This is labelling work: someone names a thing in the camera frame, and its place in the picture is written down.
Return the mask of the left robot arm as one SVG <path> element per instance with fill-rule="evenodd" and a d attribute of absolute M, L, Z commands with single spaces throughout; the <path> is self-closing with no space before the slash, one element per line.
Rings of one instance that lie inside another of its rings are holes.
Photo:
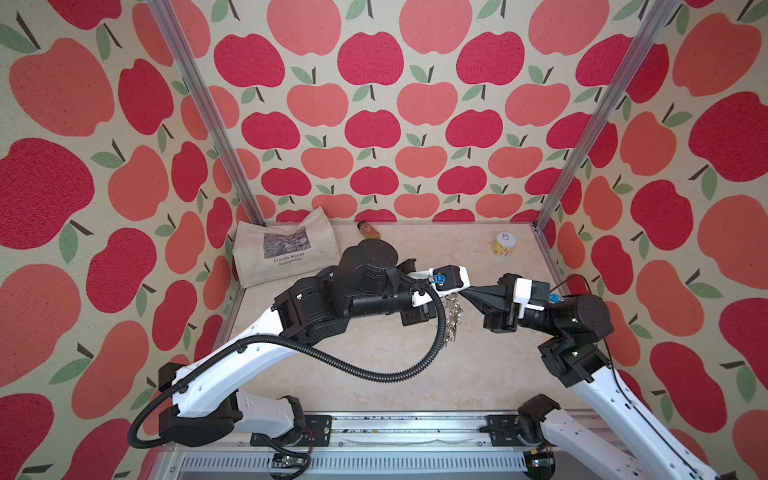
<path fill-rule="evenodd" d="M 203 360 L 163 368 L 173 403 L 159 414 L 159 437 L 188 447 L 205 446 L 235 432 L 262 441 L 294 442 L 307 427 L 300 401 L 293 396 L 257 398 L 241 392 L 241 386 L 295 353 L 366 381 L 409 380 L 443 348 L 447 315 L 442 298 L 469 285 L 464 267 L 410 272 L 390 244 L 363 240 L 347 248 L 337 265 L 297 280 L 248 329 Z M 345 333 L 355 318 L 391 314 L 400 314 L 406 325 L 437 321 L 429 350 L 405 370 L 366 370 L 316 347 Z"/>

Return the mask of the right aluminium frame post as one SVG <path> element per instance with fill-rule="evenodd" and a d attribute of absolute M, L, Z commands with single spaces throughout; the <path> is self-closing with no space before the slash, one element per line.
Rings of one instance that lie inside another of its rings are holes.
<path fill-rule="evenodd" d="M 532 225 L 533 233 L 537 236 L 543 236 L 547 223 L 552 218 L 555 209 L 561 204 L 562 197 L 575 178 L 581 163 L 586 159 L 589 151 L 596 143 L 614 109 L 624 99 L 631 81 L 655 44 L 658 35 L 674 17 L 676 9 L 681 5 L 681 1 L 659 0 L 654 1 L 649 7 L 648 12 L 642 19 L 637 34 L 628 47 L 627 53 L 619 64 L 611 82 L 606 87 L 605 94 L 598 101 L 597 108 L 593 112 L 573 152 L 568 154 L 568 158 L 557 181 Z"/>

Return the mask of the small amber bottle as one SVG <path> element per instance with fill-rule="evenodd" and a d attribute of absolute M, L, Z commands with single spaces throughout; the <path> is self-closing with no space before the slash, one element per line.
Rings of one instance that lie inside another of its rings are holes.
<path fill-rule="evenodd" d="M 357 228 L 365 239 L 380 239 L 380 232 L 369 222 L 359 221 Z"/>

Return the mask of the front aluminium rail base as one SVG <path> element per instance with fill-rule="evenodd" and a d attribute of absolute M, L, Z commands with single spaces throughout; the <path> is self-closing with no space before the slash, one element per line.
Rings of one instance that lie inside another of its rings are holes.
<path fill-rule="evenodd" d="M 487 431 L 511 411 L 311 412 L 306 479 L 646 479 L 648 473 L 590 410 L 558 410 L 539 447 Z"/>

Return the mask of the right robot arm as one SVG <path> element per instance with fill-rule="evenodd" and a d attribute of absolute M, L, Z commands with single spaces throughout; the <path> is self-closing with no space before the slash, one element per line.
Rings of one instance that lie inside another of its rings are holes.
<path fill-rule="evenodd" d="M 490 422 L 484 429 L 491 436 L 516 438 L 533 448 L 554 445 L 601 479 L 719 478 L 654 417 L 599 348 L 613 331 L 600 297 L 554 301 L 548 283 L 514 274 L 491 286 L 464 281 L 458 292 L 482 313 L 484 328 L 493 333 L 527 328 L 548 335 L 538 348 L 547 371 L 585 401 L 622 445 L 616 447 L 581 426 L 544 394 L 522 404 L 514 423 Z"/>

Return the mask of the beige printed tote bag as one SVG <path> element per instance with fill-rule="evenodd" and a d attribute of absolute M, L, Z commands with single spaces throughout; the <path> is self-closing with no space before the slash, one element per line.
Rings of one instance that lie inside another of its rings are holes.
<path fill-rule="evenodd" d="M 294 225 L 239 223 L 233 256 L 240 285 L 251 288 L 336 265 L 340 252 L 328 217 L 317 208 Z"/>

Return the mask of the left aluminium frame post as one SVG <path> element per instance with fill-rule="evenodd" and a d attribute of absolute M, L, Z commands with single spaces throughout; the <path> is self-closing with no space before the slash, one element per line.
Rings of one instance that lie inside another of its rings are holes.
<path fill-rule="evenodd" d="M 213 146 L 219 153 L 219 158 L 222 160 L 241 205 L 252 223 L 265 225 L 265 218 L 250 188 L 239 155 L 229 138 L 216 102 L 200 73 L 196 58 L 186 39 L 181 21 L 176 15 L 172 2 L 150 0 L 148 4 L 182 78 L 186 82 Z"/>

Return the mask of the aluminium frame post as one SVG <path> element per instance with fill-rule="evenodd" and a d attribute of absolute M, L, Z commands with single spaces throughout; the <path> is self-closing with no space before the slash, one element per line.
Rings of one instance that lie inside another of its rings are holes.
<path fill-rule="evenodd" d="M 562 197 L 575 178 L 581 163 L 586 159 L 589 151 L 596 143 L 614 109 L 624 99 L 631 81 L 655 44 L 658 35 L 674 17 L 676 9 L 681 5 L 681 1 L 659 0 L 654 1 L 649 7 L 648 12 L 642 19 L 637 34 L 628 47 L 627 53 L 619 64 L 611 82 L 606 87 L 605 94 L 598 101 L 597 108 L 593 112 L 573 152 L 568 154 L 568 158 L 557 181 L 532 225 L 533 233 L 537 236 L 543 236 L 547 223 L 552 218 L 555 209 L 561 204 Z"/>
<path fill-rule="evenodd" d="M 239 155 L 229 138 L 216 102 L 200 73 L 196 58 L 186 39 L 181 21 L 176 15 L 172 2 L 150 0 L 148 4 L 182 78 L 186 82 L 213 146 L 219 153 L 219 158 L 222 160 L 241 205 L 252 223 L 265 225 L 265 218 L 250 188 Z"/>

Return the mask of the metal key organizer plate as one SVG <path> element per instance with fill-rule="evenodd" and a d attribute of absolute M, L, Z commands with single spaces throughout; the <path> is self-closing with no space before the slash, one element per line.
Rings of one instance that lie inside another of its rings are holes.
<path fill-rule="evenodd" d="M 464 310 L 458 294 L 451 294 L 442 300 L 446 315 L 445 345 L 456 340 L 457 329 L 464 318 Z"/>

